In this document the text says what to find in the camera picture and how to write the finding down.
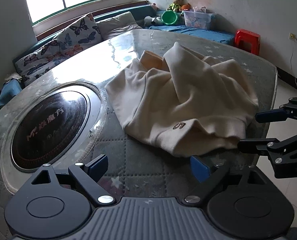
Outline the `cream sweatshirt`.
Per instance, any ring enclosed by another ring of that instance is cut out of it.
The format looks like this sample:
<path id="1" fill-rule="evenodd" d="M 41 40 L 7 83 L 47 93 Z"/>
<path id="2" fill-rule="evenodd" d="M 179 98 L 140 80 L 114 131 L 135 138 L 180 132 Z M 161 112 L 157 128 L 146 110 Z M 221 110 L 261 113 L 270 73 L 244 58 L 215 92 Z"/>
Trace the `cream sweatshirt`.
<path id="1" fill-rule="evenodd" d="M 144 51 L 105 89 L 128 135 L 176 157 L 236 148 L 259 107 L 235 60 L 219 61 L 179 43 L 163 56 Z"/>

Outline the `quilted grey star table cover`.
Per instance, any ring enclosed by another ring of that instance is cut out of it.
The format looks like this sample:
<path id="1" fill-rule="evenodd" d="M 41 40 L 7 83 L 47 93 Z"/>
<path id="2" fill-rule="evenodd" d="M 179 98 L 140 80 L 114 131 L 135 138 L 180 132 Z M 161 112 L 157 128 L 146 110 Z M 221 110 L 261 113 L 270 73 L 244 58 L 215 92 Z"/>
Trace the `quilted grey star table cover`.
<path id="1" fill-rule="evenodd" d="M 63 169 L 87 163 L 99 154 L 108 156 L 108 171 L 100 185 L 115 197 L 183 197 L 196 185 L 189 159 L 177 158 L 160 148 L 138 142 L 121 128 L 104 86 L 133 59 L 148 50 L 164 55 L 174 43 L 221 61 L 234 59 L 245 70 L 259 99 L 259 108 L 273 107 L 277 86 L 276 67 L 243 50 L 203 38 L 160 30 L 137 29 L 101 42 L 59 64 L 25 87 L 0 110 L 0 239 L 11 233 L 4 208 L 30 177 L 16 169 L 10 159 L 12 137 L 25 114 L 50 93 L 61 88 L 84 89 L 101 101 L 94 107 L 85 130 L 69 152 L 53 167 Z"/>

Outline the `black induction cooktop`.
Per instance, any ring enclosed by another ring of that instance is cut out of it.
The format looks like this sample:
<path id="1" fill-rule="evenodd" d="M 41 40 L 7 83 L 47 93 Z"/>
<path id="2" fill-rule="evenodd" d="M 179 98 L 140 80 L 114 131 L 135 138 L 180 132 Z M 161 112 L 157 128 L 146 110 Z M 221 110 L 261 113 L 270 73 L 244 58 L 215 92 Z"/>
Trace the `black induction cooktop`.
<path id="1" fill-rule="evenodd" d="M 69 83 L 36 98 L 14 117 L 3 140 L 1 175 L 14 194 L 43 164 L 64 169 L 82 162 L 106 119 L 106 100 L 95 85 Z"/>

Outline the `red plastic stool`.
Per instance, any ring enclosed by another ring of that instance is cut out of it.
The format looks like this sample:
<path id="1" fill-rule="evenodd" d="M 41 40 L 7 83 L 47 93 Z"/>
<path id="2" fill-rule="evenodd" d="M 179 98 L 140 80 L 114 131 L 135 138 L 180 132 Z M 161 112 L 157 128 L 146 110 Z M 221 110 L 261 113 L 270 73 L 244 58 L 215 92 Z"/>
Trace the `red plastic stool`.
<path id="1" fill-rule="evenodd" d="M 261 36 L 246 29 L 238 29 L 235 34 L 234 45 L 242 49 L 241 44 L 250 46 L 250 53 L 259 56 Z"/>

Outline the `blue bench mattress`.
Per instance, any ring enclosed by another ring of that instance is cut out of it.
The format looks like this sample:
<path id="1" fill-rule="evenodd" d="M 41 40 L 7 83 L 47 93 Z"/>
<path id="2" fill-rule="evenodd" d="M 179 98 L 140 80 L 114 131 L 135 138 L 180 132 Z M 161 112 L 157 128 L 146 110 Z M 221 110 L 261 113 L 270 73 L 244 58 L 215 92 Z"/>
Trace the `blue bench mattress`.
<path id="1" fill-rule="evenodd" d="M 234 44 L 235 35 L 226 33 L 223 31 L 204 30 L 198 28 L 187 27 L 185 25 L 161 25 L 161 26 L 150 26 L 146 29 L 169 31 L 173 33 L 180 33 L 185 35 L 191 35 L 195 37 L 205 38 L 218 43 L 224 43 L 228 45 Z"/>

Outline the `long butterfly print cushion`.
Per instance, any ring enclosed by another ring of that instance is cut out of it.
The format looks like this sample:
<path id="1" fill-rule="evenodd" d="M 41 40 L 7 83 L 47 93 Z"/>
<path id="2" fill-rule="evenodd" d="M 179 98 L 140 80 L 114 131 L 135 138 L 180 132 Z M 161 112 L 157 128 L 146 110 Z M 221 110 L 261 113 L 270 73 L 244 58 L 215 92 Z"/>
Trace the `long butterfly print cushion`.
<path id="1" fill-rule="evenodd" d="M 60 51 L 59 42 L 52 40 L 17 60 L 15 68 L 24 83 L 31 83 L 66 59 Z"/>

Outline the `clear plastic storage box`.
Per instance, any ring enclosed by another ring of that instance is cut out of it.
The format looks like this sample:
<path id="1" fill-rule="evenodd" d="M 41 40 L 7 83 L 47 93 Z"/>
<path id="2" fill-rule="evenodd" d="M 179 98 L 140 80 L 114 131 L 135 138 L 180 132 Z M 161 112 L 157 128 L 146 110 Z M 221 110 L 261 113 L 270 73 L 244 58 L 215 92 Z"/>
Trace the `clear plastic storage box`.
<path id="1" fill-rule="evenodd" d="M 187 27 L 212 30 L 215 28 L 217 14 L 198 11 L 184 11 L 184 20 Z"/>

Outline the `beige cushion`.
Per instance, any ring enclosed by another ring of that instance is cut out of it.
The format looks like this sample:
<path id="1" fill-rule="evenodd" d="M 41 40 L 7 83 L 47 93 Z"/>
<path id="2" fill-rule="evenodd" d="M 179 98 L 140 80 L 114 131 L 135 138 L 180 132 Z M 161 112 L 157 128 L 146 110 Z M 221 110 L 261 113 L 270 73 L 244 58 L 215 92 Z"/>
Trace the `beige cushion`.
<path id="1" fill-rule="evenodd" d="M 97 26 L 103 40 L 109 40 L 134 29 L 142 29 L 129 11 L 98 21 Z"/>

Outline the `orange plush toy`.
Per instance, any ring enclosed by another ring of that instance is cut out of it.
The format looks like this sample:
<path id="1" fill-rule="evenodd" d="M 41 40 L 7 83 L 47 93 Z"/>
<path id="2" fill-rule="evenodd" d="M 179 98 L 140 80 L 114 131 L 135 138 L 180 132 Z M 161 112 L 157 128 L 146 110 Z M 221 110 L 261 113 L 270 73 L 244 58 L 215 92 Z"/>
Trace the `orange plush toy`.
<path id="1" fill-rule="evenodd" d="M 181 11 L 189 11 L 191 10 L 191 5 L 189 3 L 186 3 L 181 6 Z"/>

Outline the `green plastic basin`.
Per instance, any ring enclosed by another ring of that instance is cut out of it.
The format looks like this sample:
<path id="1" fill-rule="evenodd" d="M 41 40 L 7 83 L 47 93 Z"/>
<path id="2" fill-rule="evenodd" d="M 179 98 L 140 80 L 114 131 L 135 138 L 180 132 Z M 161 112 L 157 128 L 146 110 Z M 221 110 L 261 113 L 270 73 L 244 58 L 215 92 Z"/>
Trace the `green plastic basin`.
<path id="1" fill-rule="evenodd" d="M 174 25 L 178 21 L 178 15 L 172 10 L 167 10 L 162 13 L 161 20 L 166 25 Z"/>

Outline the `grey plush toy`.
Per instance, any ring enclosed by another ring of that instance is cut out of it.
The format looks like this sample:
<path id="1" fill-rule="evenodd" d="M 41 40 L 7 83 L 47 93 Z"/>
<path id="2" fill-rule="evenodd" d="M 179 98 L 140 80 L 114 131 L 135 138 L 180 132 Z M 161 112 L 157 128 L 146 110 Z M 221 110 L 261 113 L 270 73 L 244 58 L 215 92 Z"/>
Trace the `grey plush toy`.
<path id="1" fill-rule="evenodd" d="M 144 18 L 144 26 L 145 27 L 160 26 L 160 25 L 163 25 L 163 21 L 162 21 L 161 17 L 146 16 Z"/>

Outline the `teddy bear plush toy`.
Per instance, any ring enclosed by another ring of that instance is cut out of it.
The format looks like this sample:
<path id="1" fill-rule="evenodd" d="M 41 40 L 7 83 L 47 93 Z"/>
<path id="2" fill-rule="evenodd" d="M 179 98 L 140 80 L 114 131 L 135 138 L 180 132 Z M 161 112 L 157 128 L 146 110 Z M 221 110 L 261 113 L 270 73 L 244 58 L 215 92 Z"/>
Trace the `teddy bear plush toy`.
<path id="1" fill-rule="evenodd" d="M 182 6 L 185 5 L 185 0 L 173 0 L 173 2 L 168 6 L 167 10 L 174 12 L 181 12 Z"/>

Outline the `white wall socket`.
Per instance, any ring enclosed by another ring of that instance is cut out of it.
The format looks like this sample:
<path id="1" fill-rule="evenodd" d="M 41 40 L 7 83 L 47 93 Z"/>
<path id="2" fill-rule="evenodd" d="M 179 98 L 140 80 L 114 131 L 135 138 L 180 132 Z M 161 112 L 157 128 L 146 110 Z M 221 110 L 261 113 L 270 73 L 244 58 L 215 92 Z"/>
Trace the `white wall socket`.
<path id="1" fill-rule="evenodd" d="M 289 39 L 297 44 L 297 36 L 293 33 L 289 33 Z"/>

